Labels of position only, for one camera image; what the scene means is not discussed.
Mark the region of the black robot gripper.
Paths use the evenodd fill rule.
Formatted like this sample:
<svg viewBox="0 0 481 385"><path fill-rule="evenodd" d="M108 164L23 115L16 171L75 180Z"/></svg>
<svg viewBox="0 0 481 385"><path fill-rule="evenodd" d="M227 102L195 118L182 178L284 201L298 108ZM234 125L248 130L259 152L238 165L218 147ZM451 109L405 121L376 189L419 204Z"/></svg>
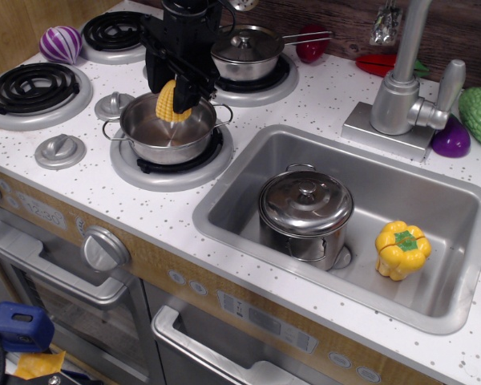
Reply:
<svg viewBox="0 0 481 385"><path fill-rule="evenodd" d="M141 18L148 86L153 94L176 80L173 111L183 114L211 99L219 71L210 50L220 26L219 7L165 7L161 19Z"/></svg>

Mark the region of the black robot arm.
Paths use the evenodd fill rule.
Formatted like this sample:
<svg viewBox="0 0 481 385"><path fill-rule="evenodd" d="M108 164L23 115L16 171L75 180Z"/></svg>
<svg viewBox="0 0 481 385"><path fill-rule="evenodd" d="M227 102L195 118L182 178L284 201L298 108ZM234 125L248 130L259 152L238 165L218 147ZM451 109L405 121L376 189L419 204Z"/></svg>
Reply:
<svg viewBox="0 0 481 385"><path fill-rule="evenodd" d="M162 6L162 19L141 18L148 85L157 94L174 79L173 111L182 114L215 94L220 75L211 49L223 11L235 18L235 9L227 1L163 1Z"/></svg>

